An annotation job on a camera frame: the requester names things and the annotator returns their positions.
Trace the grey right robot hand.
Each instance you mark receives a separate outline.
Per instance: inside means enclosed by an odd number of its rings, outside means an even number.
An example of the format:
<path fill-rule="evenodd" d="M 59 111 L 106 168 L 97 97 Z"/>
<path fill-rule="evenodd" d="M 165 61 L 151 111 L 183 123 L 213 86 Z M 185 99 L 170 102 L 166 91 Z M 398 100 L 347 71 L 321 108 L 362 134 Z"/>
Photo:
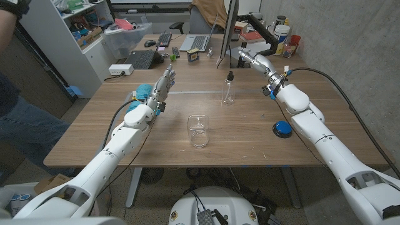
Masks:
<path fill-rule="evenodd" d="M 278 74 L 272 62 L 261 54 L 251 52 L 250 49 L 239 47 L 238 53 L 242 59 L 249 63 L 256 71 L 260 72 L 267 80 L 266 89 L 269 91 L 269 96 L 275 99 L 281 88 L 284 87 L 285 77 Z"/>

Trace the black white gloved person hand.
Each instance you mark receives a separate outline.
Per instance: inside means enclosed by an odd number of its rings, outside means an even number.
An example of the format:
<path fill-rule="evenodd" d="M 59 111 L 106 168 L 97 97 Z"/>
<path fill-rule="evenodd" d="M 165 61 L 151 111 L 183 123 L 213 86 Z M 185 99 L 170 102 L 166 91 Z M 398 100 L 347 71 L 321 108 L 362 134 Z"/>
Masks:
<path fill-rule="evenodd" d="M 1 0 L 1 10 L 8 11 L 20 20 L 29 11 L 31 0 Z"/>

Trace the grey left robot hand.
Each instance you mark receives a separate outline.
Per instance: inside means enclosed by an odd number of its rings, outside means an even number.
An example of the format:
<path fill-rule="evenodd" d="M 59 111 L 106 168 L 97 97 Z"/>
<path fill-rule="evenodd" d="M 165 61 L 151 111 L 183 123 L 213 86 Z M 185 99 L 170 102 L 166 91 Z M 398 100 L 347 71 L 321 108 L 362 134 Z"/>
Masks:
<path fill-rule="evenodd" d="M 152 87 L 152 90 L 147 97 L 146 105 L 149 106 L 155 113 L 164 111 L 163 102 L 168 97 L 170 88 L 174 85 L 174 77 L 176 73 L 173 70 L 173 65 L 170 64 L 164 71 L 163 75 L 157 80 Z"/>

